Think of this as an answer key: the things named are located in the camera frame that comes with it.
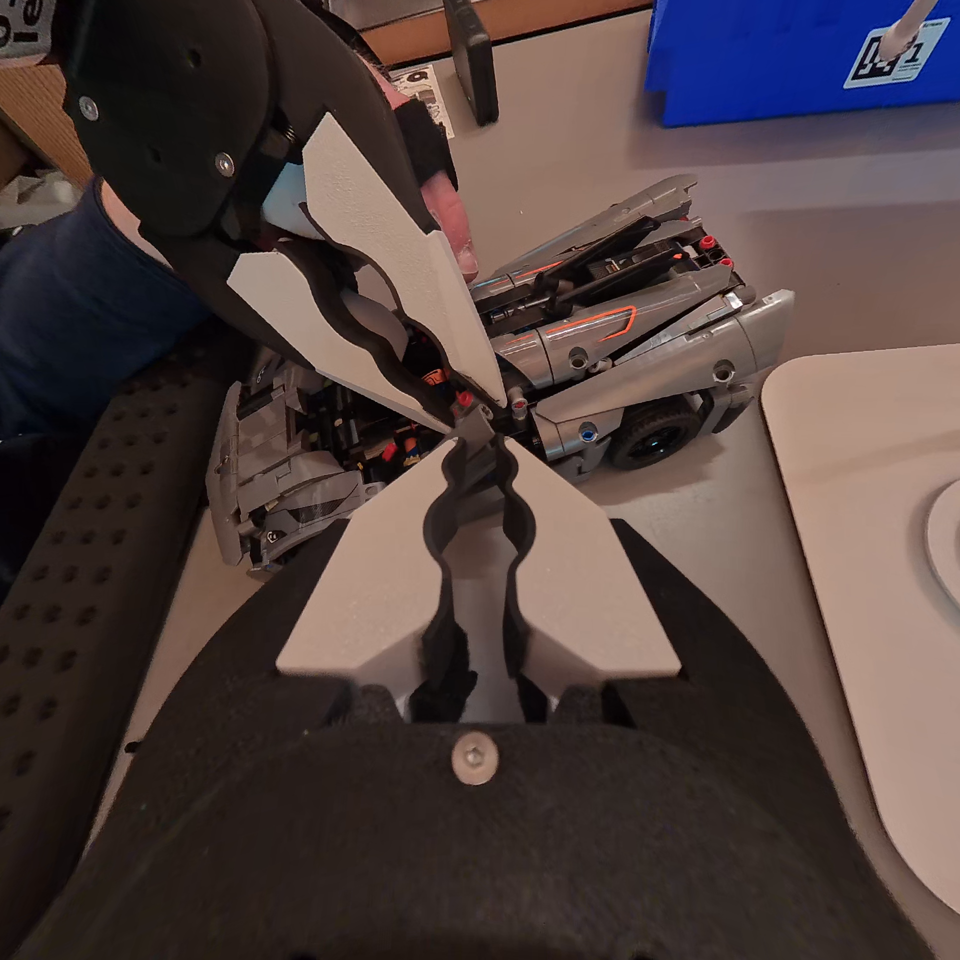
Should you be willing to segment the black power bank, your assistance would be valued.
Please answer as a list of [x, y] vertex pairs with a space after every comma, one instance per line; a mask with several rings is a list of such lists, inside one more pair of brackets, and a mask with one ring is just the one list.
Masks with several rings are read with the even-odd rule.
[[463, 94], [478, 127], [498, 122], [499, 102], [493, 44], [471, 1], [443, 1], [451, 56]]

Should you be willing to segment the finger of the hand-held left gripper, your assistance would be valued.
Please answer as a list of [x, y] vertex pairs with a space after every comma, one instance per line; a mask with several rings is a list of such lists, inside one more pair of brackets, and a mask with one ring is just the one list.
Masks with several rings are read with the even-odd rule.
[[497, 355], [447, 237], [427, 227], [381, 179], [331, 113], [303, 147], [306, 206], [334, 245], [365, 258], [396, 306], [429, 333], [462, 380], [505, 407]]
[[341, 289], [313, 244], [288, 239], [243, 253], [227, 282], [318, 374], [438, 432], [453, 428], [449, 405], [403, 365], [403, 323]]

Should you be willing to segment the person's left forearm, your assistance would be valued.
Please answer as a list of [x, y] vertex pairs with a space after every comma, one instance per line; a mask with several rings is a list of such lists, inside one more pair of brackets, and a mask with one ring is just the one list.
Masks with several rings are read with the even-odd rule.
[[136, 246], [144, 255], [161, 264], [167, 271], [172, 272], [171, 264], [162, 253], [142, 236], [138, 217], [127, 209], [114, 188], [104, 178], [101, 178], [99, 182], [99, 197], [106, 218], [119, 234], [122, 234], [131, 245]]

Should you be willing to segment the white book stand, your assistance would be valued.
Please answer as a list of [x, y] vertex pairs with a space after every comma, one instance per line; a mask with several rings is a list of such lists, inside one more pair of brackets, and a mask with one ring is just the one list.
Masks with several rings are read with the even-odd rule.
[[797, 288], [761, 407], [879, 819], [958, 912], [958, 167], [826, 167], [755, 216]]

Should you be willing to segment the person's left hand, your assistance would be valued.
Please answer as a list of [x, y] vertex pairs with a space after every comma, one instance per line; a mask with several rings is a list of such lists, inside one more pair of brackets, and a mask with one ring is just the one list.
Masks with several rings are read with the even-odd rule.
[[466, 283], [478, 276], [469, 217], [449, 175], [438, 171], [421, 186], [426, 208], [445, 236]]

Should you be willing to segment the grey orange lego car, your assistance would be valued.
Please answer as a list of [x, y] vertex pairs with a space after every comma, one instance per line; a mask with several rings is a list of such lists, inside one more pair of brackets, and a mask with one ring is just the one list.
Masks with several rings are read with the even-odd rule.
[[[503, 409], [456, 382], [398, 309], [346, 294], [353, 317], [452, 414], [474, 498], [493, 486], [496, 436], [576, 483], [603, 460], [621, 471], [661, 462], [753, 401], [795, 294], [758, 297], [690, 214], [694, 185], [691, 174], [667, 177], [470, 285]], [[375, 392], [269, 353], [226, 393], [206, 471], [222, 560], [277, 571], [443, 438]]]

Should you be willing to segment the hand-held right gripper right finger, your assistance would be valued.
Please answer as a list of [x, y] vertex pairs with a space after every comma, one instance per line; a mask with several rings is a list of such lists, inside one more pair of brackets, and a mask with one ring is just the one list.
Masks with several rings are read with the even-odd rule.
[[515, 440], [497, 439], [508, 675], [548, 700], [568, 688], [679, 675], [682, 665], [606, 511]]

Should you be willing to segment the blue storage bin white tag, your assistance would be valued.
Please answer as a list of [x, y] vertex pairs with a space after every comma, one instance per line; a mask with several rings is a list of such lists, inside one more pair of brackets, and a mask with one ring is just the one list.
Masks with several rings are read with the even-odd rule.
[[644, 88], [668, 128], [956, 102], [959, 3], [936, 2], [889, 63], [892, 1], [660, 1]]

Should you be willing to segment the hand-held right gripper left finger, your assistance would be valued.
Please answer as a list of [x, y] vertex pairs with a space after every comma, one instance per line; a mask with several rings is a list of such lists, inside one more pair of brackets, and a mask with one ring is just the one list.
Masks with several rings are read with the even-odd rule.
[[281, 649], [290, 676], [439, 690], [457, 658], [450, 568], [463, 439], [448, 438], [351, 516]]

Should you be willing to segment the lego sticker sheet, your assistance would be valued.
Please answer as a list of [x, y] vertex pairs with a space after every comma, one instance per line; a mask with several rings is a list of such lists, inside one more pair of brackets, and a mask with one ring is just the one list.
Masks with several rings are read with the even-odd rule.
[[432, 63], [391, 69], [389, 76], [393, 85], [404, 96], [426, 106], [432, 120], [444, 130], [448, 141], [455, 138], [455, 130]]

